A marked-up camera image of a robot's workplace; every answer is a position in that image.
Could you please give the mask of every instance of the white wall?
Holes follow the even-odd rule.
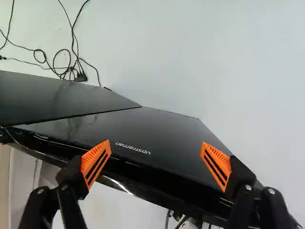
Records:
[[[0,228],[9,229],[10,147],[0,144]]]
[[[63,0],[73,17],[82,2]],[[1,4],[1,28],[9,8],[9,1]],[[14,42],[43,48],[50,59],[68,47],[56,0],[17,1],[15,10]],[[104,86],[145,106],[199,117],[265,185],[282,191],[305,225],[304,11],[300,0],[92,0],[76,34]],[[34,61],[12,47],[1,53]],[[13,61],[0,68],[54,77]]]
[[[33,190],[36,161],[36,158],[11,147],[9,229],[19,226],[25,204]]]

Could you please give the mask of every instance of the black cable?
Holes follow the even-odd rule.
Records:
[[[16,58],[5,58],[5,57],[4,57],[4,58],[1,58],[1,59],[3,59],[3,60],[15,60],[15,61],[18,61],[18,62],[22,62],[22,63],[27,63],[27,64],[31,64],[31,65],[38,66],[38,67],[40,67],[40,68],[42,68],[42,69],[44,69],[44,70],[51,70],[54,74],[56,74],[60,79],[63,79],[63,80],[65,80],[66,76],[69,74],[69,79],[68,79],[68,80],[70,80],[70,81],[71,81],[71,74],[73,74],[73,77],[74,77],[73,81],[75,81],[75,78],[76,78],[76,77],[79,77],[79,76],[85,76],[85,77],[87,78],[87,76],[85,75],[84,69],[83,69],[83,67],[82,67],[82,65],[81,65],[81,62],[80,62],[80,60],[81,60],[81,61],[85,62],[88,66],[90,66],[91,68],[93,68],[93,69],[96,71],[97,77],[98,77],[98,83],[99,83],[99,86],[101,87],[100,76],[99,76],[98,70],[97,70],[93,65],[89,64],[88,62],[86,62],[83,58],[80,58],[80,57],[79,57],[79,45],[78,45],[78,41],[77,41],[76,35],[75,35],[75,33],[74,33],[74,26],[75,26],[75,24],[76,24],[76,22],[77,22],[77,20],[78,20],[78,18],[79,18],[79,15],[80,15],[82,9],[83,9],[84,6],[86,5],[86,3],[89,2],[89,0],[86,0],[86,1],[83,3],[83,5],[81,6],[81,8],[80,8],[80,10],[79,10],[79,12],[78,12],[78,14],[77,14],[77,16],[76,16],[76,19],[75,19],[73,25],[71,24],[70,18],[69,18],[69,16],[68,16],[68,13],[67,13],[66,9],[64,8],[63,4],[61,3],[60,0],[58,0],[58,2],[60,3],[61,7],[63,8],[63,10],[64,10],[64,12],[65,12],[65,14],[66,14],[66,17],[67,17],[67,19],[68,19],[70,28],[71,28],[71,36],[72,36],[71,50],[72,50],[73,54],[74,54],[75,57],[76,57],[76,60],[75,60],[74,64],[71,66],[71,63],[72,63],[71,53],[70,53],[70,51],[67,50],[67,49],[60,49],[59,51],[56,52],[56,54],[55,54],[54,57],[53,57],[52,66],[51,66],[50,63],[48,62],[47,55],[46,55],[45,51],[43,51],[42,49],[30,49],[30,48],[27,48],[27,47],[24,47],[24,46],[21,46],[21,45],[16,45],[16,44],[14,44],[13,42],[11,42],[11,41],[8,39],[8,35],[9,35],[9,32],[10,32],[11,19],[12,19],[12,16],[13,16],[13,10],[14,10],[15,0],[13,0],[13,3],[12,3],[12,10],[11,10],[11,15],[10,15],[10,22],[9,22],[8,35],[5,36],[4,33],[3,33],[3,31],[0,30],[2,36],[5,38],[5,43],[4,43],[4,45],[0,48],[0,50],[6,45],[7,42],[9,42],[11,45],[13,45],[13,46],[15,46],[15,47],[19,47],[19,48],[22,48],[22,49],[25,49],[25,50],[28,50],[28,51],[33,52],[33,57],[34,57],[34,59],[35,59],[38,63],[40,63],[40,64],[44,64],[44,63],[47,64],[48,68],[44,68],[44,67],[42,67],[41,65],[36,64],[36,63],[31,63],[31,62],[28,62],[28,61],[21,61],[21,60],[18,60],[18,59],[16,59]],[[76,42],[77,52],[75,52],[75,50],[74,50],[74,42]],[[38,52],[41,52],[41,53],[42,53],[42,55],[43,55],[43,60],[38,60],[38,58],[36,57],[36,54],[37,54]],[[58,56],[60,53],[62,53],[62,52],[67,52],[67,53],[68,53],[68,56],[69,56],[69,64],[68,64],[68,66],[66,66],[66,67],[55,67],[55,60],[56,60],[57,56]],[[64,70],[64,71],[61,72],[61,73],[59,73],[58,71],[56,71],[56,70],[59,70],[59,69],[62,69],[62,70]]]
[[[4,44],[1,46],[0,50],[4,48],[4,46],[6,45],[6,43],[8,42],[8,38],[9,38],[9,34],[10,34],[10,24],[11,24],[11,19],[13,18],[13,12],[14,12],[14,5],[15,5],[15,0],[13,0],[13,3],[11,5],[11,11],[10,11],[10,21],[9,21],[9,27],[8,27],[8,35],[5,37],[5,42]]]

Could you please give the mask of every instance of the metal rod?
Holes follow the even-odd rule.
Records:
[[[176,227],[174,227],[174,229],[178,229],[186,220],[188,220],[189,217],[187,217],[186,215],[182,215],[181,219],[178,221]]]

